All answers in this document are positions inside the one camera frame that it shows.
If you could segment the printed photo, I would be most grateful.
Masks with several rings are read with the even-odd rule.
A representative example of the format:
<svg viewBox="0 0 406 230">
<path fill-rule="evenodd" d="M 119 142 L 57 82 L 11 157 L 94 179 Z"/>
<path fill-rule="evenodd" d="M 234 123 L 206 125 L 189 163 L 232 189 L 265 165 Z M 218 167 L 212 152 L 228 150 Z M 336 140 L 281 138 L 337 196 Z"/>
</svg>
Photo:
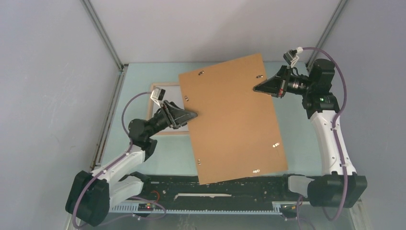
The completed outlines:
<svg viewBox="0 0 406 230">
<path fill-rule="evenodd" d="M 184 108 L 183 97 L 180 91 L 180 85 L 173 82 L 155 83 L 152 85 L 152 89 L 159 87 L 165 90 L 164 100 L 174 102 L 178 107 Z M 160 131 L 159 135 L 180 135 L 188 133 L 188 126 L 182 126 L 179 129 L 172 129 L 170 127 Z"/>
</svg>

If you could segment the wooden picture frame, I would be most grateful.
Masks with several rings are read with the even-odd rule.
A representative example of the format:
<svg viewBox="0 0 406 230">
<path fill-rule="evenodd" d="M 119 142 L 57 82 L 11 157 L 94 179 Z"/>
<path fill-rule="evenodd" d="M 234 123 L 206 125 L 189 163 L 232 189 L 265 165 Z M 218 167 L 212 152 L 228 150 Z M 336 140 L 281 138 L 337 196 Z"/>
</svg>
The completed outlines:
<svg viewBox="0 0 406 230">
<path fill-rule="evenodd" d="M 155 84 L 155 83 L 162 83 L 162 82 L 154 82 L 154 83 L 152 83 L 152 84 L 151 84 L 151 87 L 150 87 L 150 91 L 153 90 L 153 89 L 152 89 L 152 85 Z M 154 115 L 154 113 L 155 113 L 157 110 L 158 110 L 158 105 L 155 104 L 152 100 L 149 100 L 149 102 L 148 102 L 148 107 L 147 107 L 147 120 L 150 119 L 150 118 L 152 118 L 153 115 Z"/>
</svg>

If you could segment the brown backing board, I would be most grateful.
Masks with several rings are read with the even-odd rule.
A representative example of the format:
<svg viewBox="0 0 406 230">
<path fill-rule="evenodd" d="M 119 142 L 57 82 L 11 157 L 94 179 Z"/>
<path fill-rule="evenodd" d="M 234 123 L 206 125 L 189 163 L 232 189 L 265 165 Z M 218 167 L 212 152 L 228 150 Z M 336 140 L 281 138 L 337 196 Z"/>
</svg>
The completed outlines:
<svg viewBox="0 0 406 230">
<path fill-rule="evenodd" d="M 179 75 L 200 184 L 288 169 L 272 97 L 254 91 L 266 78 L 259 53 Z"/>
</svg>

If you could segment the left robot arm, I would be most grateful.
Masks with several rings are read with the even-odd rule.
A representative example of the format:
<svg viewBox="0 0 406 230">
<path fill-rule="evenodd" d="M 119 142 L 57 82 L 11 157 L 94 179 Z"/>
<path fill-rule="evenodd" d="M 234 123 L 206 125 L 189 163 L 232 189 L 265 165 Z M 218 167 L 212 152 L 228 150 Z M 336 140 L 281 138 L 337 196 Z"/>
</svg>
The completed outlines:
<svg viewBox="0 0 406 230">
<path fill-rule="evenodd" d="M 65 204 L 66 212 L 95 227 L 104 221 L 112 207 L 126 199 L 133 196 L 147 199 L 151 195 L 151 186 L 146 183 L 148 177 L 130 170 L 154 153 L 158 142 L 152 139 L 153 135 L 168 127 L 183 127 L 197 116 L 196 112 L 164 100 L 149 120 L 130 121 L 125 128 L 130 140 L 128 149 L 92 172 L 77 173 Z"/>
</svg>

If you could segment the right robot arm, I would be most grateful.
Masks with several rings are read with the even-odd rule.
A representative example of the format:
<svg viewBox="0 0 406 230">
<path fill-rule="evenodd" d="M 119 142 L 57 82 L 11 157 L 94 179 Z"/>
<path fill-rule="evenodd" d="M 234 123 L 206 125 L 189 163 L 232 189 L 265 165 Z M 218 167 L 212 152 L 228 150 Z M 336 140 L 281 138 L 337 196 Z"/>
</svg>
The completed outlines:
<svg viewBox="0 0 406 230">
<path fill-rule="evenodd" d="M 322 175 L 312 178 L 291 174 L 279 186 L 279 196 L 291 200 L 300 194 L 314 207 L 351 208 L 368 183 L 365 176 L 358 175 L 350 160 L 340 125 L 342 107 L 330 91 L 339 68 L 334 61 L 317 59 L 307 76 L 294 74 L 293 69 L 281 66 L 273 77 L 254 86 L 253 91 L 276 98 L 286 93 L 302 97 L 302 106 L 316 133 Z"/>
</svg>

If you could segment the right corner metal profile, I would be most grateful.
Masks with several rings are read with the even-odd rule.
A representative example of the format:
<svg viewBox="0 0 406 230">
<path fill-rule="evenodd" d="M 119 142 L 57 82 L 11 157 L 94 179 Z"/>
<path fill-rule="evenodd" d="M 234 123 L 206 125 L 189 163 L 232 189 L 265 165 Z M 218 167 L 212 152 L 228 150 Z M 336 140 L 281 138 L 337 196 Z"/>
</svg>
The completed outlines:
<svg viewBox="0 0 406 230">
<path fill-rule="evenodd" d="M 335 10 L 333 11 L 326 27 L 324 28 L 323 33 L 321 34 L 317 44 L 316 44 L 316 48 L 318 49 L 323 49 L 324 44 L 326 43 L 326 41 L 328 40 L 331 32 L 333 31 L 336 23 L 338 22 L 340 16 L 342 15 L 342 13 L 344 12 L 347 4 L 350 2 L 350 0 L 340 0 L 335 8 Z M 314 61 L 316 60 L 317 56 L 319 54 L 319 51 L 317 50 L 312 50 L 312 53 L 310 55 L 310 58 L 308 59 L 307 63 L 306 63 L 306 67 L 307 70 L 309 71 L 311 69 L 311 65 L 314 63 Z"/>
</svg>

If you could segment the corner metal profile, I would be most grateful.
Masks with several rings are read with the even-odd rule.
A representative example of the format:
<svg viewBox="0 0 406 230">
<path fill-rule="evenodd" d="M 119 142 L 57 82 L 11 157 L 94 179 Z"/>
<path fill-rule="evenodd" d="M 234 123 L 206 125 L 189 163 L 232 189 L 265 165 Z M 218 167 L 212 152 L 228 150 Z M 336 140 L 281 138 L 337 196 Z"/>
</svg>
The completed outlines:
<svg viewBox="0 0 406 230">
<path fill-rule="evenodd" d="M 114 60 L 115 65 L 117 66 L 117 68 L 120 71 L 122 71 L 124 69 L 124 64 L 120 60 L 118 53 L 115 50 L 113 43 L 112 43 L 110 37 L 108 36 L 108 33 L 107 33 L 106 29 L 104 28 L 92 2 L 90 0 L 81 0 L 80 2 L 83 5 L 85 11 L 87 12 L 91 22 L 93 23 L 93 26 L 94 26 L 96 32 L 99 34 L 102 42 L 108 49 L 111 57 Z"/>
<path fill-rule="evenodd" d="M 326 27 L 324 28 L 323 33 L 321 34 L 317 44 L 316 44 L 316 48 L 318 49 L 323 49 L 324 44 L 326 43 L 326 41 L 328 40 L 331 32 L 333 31 L 336 23 L 338 22 L 340 16 L 342 15 L 342 13 L 344 12 L 347 4 L 350 2 L 350 0 L 340 0 L 335 8 L 335 10 L 333 11 Z M 307 70 L 309 71 L 311 69 L 311 65 L 314 63 L 314 61 L 316 60 L 317 56 L 319 54 L 319 51 L 317 50 L 312 50 L 312 53 L 310 55 L 310 58 L 308 59 L 307 63 L 306 63 L 306 67 Z"/>
</svg>

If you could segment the left corner metal profile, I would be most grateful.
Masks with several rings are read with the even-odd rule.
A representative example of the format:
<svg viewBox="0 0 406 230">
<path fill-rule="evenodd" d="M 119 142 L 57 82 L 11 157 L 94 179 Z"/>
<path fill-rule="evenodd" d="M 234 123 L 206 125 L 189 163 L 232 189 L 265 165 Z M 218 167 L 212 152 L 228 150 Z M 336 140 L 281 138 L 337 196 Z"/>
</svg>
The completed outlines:
<svg viewBox="0 0 406 230">
<path fill-rule="evenodd" d="M 111 57 L 114 60 L 115 65 L 117 66 L 117 68 L 120 71 L 122 71 L 124 69 L 124 64 L 120 60 L 118 53 L 115 50 L 113 43 L 112 43 L 110 37 L 108 36 L 108 33 L 107 33 L 106 29 L 104 28 L 92 2 L 90 0 L 81 0 L 80 2 L 83 5 L 85 11 L 87 12 L 91 22 L 93 23 L 93 26 L 94 26 L 96 32 L 99 34 L 102 42 L 108 49 Z"/>
</svg>

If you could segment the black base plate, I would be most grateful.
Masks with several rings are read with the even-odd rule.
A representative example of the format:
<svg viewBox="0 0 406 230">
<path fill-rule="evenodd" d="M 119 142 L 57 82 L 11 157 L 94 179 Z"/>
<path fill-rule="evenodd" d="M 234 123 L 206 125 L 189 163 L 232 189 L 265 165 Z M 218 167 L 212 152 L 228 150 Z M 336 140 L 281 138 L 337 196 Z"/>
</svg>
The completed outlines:
<svg viewBox="0 0 406 230">
<path fill-rule="evenodd" d="M 157 201 L 167 211 L 260 212 L 277 203 L 295 203 L 286 176 L 258 176 L 199 184 L 197 176 L 150 175 L 139 197 Z"/>
</svg>

